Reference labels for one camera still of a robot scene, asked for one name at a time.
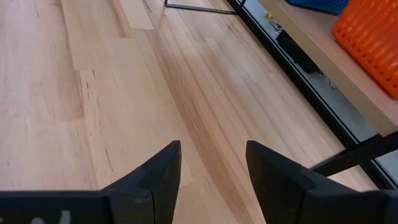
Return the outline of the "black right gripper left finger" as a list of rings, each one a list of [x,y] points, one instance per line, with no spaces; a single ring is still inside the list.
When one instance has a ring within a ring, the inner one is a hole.
[[[114,224],[172,224],[182,153],[174,140],[119,180],[106,186]]]

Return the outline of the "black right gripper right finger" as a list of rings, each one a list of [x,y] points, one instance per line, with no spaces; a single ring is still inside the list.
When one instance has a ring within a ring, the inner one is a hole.
[[[377,192],[358,192],[250,140],[246,162],[267,224],[378,224]]]

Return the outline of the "orange slotted plastic basket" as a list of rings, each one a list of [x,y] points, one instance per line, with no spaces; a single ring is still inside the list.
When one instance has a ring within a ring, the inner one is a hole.
[[[331,34],[398,100],[398,0],[349,0]]]

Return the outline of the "blue slotted plastic basket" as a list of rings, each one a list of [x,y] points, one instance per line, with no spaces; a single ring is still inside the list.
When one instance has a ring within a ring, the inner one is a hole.
[[[348,5],[349,0],[285,0],[291,5],[325,12],[335,16],[340,15]]]

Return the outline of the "small black box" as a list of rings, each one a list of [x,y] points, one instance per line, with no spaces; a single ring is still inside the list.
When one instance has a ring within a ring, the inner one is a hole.
[[[321,72],[313,60],[299,47],[299,45],[282,30],[276,37],[279,46],[298,64],[306,73]]]

